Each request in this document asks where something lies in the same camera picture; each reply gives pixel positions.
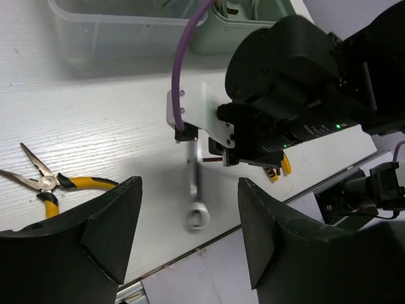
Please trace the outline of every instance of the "plastic container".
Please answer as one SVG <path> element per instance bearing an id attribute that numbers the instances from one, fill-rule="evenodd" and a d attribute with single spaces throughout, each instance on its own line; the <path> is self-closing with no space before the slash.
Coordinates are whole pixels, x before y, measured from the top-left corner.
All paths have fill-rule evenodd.
<path id="1" fill-rule="evenodd" d="M 226 19 L 212 6 L 208 10 L 207 20 L 196 28 L 190 48 L 197 54 L 234 53 L 251 32 L 272 27 L 279 19 L 295 13 L 289 0 L 260 0 L 259 20 L 233 21 Z"/>
<path id="2" fill-rule="evenodd" d="M 71 63 L 170 56 L 199 4 L 198 0 L 175 0 L 160 9 L 162 0 L 131 0 L 127 11 L 142 16 L 116 16 L 104 15 L 109 7 L 91 3 L 83 7 L 83 0 L 46 1 L 63 57 Z"/>

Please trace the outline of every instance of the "white bracket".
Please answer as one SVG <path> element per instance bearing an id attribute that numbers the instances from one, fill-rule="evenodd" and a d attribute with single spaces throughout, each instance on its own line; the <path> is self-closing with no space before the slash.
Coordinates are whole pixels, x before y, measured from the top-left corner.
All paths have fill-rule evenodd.
<path id="1" fill-rule="evenodd" d="M 216 142 L 228 149 L 234 149 L 235 141 L 231 139 L 234 126 L 222 122 L 216 116 L 216 109 L 220 105 L 230 103 L 231 100 L 211 87 L 206 82 L 184 85 L 180 88 L 180 106 L 184 122 L 198 129 L 205 130 Z M 171 91 L 167 93 L 166 121 L 175 128 Z"/>

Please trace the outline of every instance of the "purple cable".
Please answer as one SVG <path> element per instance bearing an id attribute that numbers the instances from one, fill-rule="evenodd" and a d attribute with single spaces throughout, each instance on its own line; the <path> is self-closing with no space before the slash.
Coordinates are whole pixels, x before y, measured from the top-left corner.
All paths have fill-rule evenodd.
<path id="1" fill-rule="evenodd" d="M 399 148 L 400 148 L 403 144 L 405 144 L 405 141 L 400 141 L 400 142 L 397 144 L 397 146 L 395 147 L 395 150 L 394 150 L 394 157 L 392 158 L 392 161 L 393 161 L 393 162 L 397 162 L 397 161 L 398 161 Z"/>
<path id="2" fill-rule="evenodd" d="M 179 131 L 184 130 L 184 123 L 180 112 L 180 72 L 182 70 L 183 57 L 198 21 L 200 21 L 203 14 L 205 14 L 214 1 L 215 0 L 205 0 L 205 2 L 199 7 L 197 12 L 186 25 L 177 46 L 176 57 L 171 72 L 171 102 L 173 103 L 173 115 L 175 117 L 176 128 Z"/>

